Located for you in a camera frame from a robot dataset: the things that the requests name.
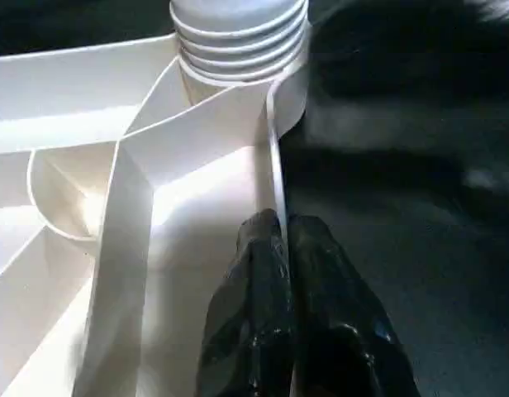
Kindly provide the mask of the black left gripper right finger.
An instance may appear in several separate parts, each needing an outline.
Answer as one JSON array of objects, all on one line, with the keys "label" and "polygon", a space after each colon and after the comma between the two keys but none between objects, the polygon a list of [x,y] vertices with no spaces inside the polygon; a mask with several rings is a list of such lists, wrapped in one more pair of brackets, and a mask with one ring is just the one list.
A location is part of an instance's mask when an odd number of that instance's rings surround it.
[{"label": "black left gripper right finger", "polygon": [[298,382],[305,396],[418,396],[390,319],[318,217],[290,217],[299,316]]}]

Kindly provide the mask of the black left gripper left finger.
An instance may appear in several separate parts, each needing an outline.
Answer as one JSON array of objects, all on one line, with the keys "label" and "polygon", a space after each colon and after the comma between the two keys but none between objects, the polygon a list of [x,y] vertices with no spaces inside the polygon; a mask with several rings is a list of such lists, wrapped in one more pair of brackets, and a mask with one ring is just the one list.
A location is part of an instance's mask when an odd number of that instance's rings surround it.
[{"label": "black left gripper left finger", "polygon": [[197,396],[287,396],[293,374],[293,298],[278,216],[245,220],[207,309]]}]

